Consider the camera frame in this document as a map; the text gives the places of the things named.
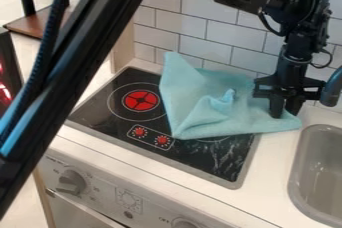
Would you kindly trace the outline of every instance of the black cable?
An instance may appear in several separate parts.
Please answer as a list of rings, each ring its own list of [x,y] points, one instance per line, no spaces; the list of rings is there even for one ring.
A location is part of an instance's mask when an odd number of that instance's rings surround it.
[[[315,67],[316,69],[323,69],[323,68],[326,68],[326,67],[328,67],[328,66],[331,64],[331,62],[333,61],[333,55],[332,55],[329,51],[327,51],[327,50],[325,50],[325,49],[322,49],[321,52],[322,52],[322,53],[325,53],[325,54],[327,54],[327,55],[329,55],[329,61],[328,61],[326,64],[324,64],[324,65],[317,65],[317,64],[311,63],[311,65],[312,65],[313,67]]]
[[[286,35],[285,32],[281,32],[281,31],[278,32],[278,31],[274,30],[274,29],[270,26],[270,24],[268,23],[268,21],[267,21],[267,19],[266,19],[266,17],[265,17],[265,15],[264,15],[263,12],[260,12],[260,13],[258,14],[258,17],[259,17],[260,21],[262,22],[262,24],[263,24],[263,25],[266,27],[266,29],[269,30],[270,32],[272,32],[272,33],[274,33],[275,35],[280,36],[280,37],[284,37],[284,36]]]
[[[37,54],[30,77],[22,88],[17,106],[14,109],[7,126],[0,136],[0,145],[7,139],[16,126],[25,110],[32,101],[38,96],[50,70],[49,64],[52,60],[52,53],[57,40],[59,28],[62,24],[64,11],[67,8],[69,0],[54,0],[51,6],[50,15],[44,30],[42,42]]]

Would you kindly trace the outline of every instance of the light blue cloth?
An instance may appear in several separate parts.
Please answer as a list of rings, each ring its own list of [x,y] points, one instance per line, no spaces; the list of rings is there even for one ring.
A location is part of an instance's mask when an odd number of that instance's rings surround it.
[[[281,119],[273,119],[269,100],[252,97],[251,78],[195,69],[178,53],[165,54],[159,88],[175,138],[278,132],[302,125],[286,111]]]

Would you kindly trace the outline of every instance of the sink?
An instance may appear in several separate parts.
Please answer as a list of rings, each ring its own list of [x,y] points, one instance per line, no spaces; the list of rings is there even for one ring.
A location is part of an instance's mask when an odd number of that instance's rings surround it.
[[[342,227],[342,129],[314,125],[303,130],[288,192],[308,217]]]

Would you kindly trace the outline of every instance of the black stovetop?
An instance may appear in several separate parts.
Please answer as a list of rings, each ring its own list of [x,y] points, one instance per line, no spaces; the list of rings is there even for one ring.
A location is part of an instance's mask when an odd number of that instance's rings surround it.
[[[159,81],[159,75],[127,68],[68,119],[127,144],[235,182],[254,135],[198,140],[172,138],[159,93]]]

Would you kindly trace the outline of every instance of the oven door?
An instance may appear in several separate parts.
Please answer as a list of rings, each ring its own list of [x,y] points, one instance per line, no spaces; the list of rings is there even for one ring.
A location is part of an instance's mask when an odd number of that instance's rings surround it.
[[[56,228],[130,228],[46,189]]]

